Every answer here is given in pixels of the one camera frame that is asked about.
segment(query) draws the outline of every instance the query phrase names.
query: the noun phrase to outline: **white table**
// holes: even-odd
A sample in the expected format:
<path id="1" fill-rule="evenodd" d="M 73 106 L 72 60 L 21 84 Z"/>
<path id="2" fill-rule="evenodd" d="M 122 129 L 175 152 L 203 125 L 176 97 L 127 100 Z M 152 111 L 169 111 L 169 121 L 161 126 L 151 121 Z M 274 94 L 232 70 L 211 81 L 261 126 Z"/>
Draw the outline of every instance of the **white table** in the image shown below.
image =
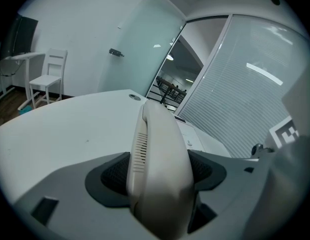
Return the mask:
<path id="1" fill-rule="evenodd" d="M 22 103 L 18 110 L 22 110 L 29 102 L 32 101 L 31 99 L 31 94 L 30 94 L 30 85 L 29 85 L 29 65 L 30 65 L 30 59 L 38 56 L 38 55 L 44 55 L 45 53 L 43 52 L 29 52 L 29 53 L 25 53 L 25 54 L 21 54 L 21 55 L 17 55 L 17 56 L 13 56 L 13 57 L 7 57 L 5 58 L 5 60 L 16 60 L 16 61 L 26 61 L 26 70 L 25 70 L 25 89 L 26 89 L 26 96 L 27 96 L 27 100 Z M 36 92 L 34 94 L 34 97 L 37 96 L 39 94 L 39 92 Z"/>
<path id="2" fill-rule="evenodd" d="M 130 152 L 139 109 L 146 100 L 132 90 L 89 94 L 51 103 L 0 126 L 0 187 L 8 201 L 14 204 L 57 169 Z M 180 126 L 185 142 L 203 149 L 200 143 L 211 137 L 203 133 L 196 140 L 193 128 L 187 127 Z"/>

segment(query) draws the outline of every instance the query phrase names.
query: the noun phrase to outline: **wooden floor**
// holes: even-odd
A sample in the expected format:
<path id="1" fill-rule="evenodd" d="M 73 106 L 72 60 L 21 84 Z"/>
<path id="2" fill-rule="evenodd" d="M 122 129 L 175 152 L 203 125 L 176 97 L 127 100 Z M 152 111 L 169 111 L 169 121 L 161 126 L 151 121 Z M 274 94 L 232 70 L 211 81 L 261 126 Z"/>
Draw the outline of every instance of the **wooden floor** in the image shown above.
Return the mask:
<path id="1" fill-rule="evenodd" d="M 0 126 L 20 115 L 18 107 L 25 100 L 26 100 L 26 93 L 19 90 L 11 91 L 0 100 Z M 34 109 L 32 102 L 30 102 L 28 105 L 30 105 L 31 108 Z M 37 104 L 37 107 L 39 108 L 45 105 L 47 105 L 47 103 L 42 101 L 39 104 Z"/>

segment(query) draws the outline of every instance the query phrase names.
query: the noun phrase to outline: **glass door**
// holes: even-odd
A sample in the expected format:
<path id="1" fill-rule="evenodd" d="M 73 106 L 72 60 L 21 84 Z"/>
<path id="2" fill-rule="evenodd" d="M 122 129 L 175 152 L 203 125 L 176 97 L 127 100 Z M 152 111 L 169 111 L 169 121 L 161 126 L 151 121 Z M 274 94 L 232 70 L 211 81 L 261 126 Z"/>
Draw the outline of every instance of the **glass door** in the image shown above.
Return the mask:
<path id="1" fill-rule="evenodd" d="M 108 55 L 98 91 L 131 89 L 145 96 L 184 25 L 183 15 L 167 0 L 143 0 L 109 47 L 112 54 Z"/>

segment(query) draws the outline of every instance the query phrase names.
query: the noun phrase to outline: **door handle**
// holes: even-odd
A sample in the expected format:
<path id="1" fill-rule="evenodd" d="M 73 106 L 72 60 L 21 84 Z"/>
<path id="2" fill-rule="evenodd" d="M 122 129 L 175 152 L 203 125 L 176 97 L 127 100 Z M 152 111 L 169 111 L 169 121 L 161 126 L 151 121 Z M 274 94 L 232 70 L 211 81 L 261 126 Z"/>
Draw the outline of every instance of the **door handle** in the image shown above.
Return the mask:
<path id="1" fill-rule="evenodd" d="M 109 53 L 118 57 L 124 57 L 121 51 L 110 48 Z"/>

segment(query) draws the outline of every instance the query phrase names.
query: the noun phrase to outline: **white chair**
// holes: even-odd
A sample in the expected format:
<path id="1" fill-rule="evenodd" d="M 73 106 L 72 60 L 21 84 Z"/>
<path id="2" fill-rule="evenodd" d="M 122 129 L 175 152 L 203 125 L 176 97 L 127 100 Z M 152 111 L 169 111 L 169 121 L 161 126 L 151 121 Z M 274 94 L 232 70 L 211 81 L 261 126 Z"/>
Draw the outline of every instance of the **white chair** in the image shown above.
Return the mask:
<path id="1" fill-rule="evenodd" d="M 49 104 L 50 102 L 57 102 L 61 100 L 61 90 L 62 90 L 62 83 L 64 79 L 64 70 L 65 70 L 67 54 L 68 52 L 66 50 L 50 49 L 48 53 L 46 54 L 46 57 L 44 60 L 43 75 L 29 82 L 31 99 L 33 100 L 34 109 L 36 108 L 36 105 L 41 101 L 46 101 L 47 104 Z M 50 70 L 49 70 L 50 65 L 57 65 L 60 67 L 60 70 L 57 70 L 59 73 L 59 76 L 56 76 L 57 74 L 51 75 Z M 52 86 L 55 83 L 60 84 L 60 96 L 56 100 L 49 100 L 48 87 Z M 33 86 L 43 86 L 46 89 L 46 94 L 41 99 L 39 99 L 37 102 L 35 102 Z"/>

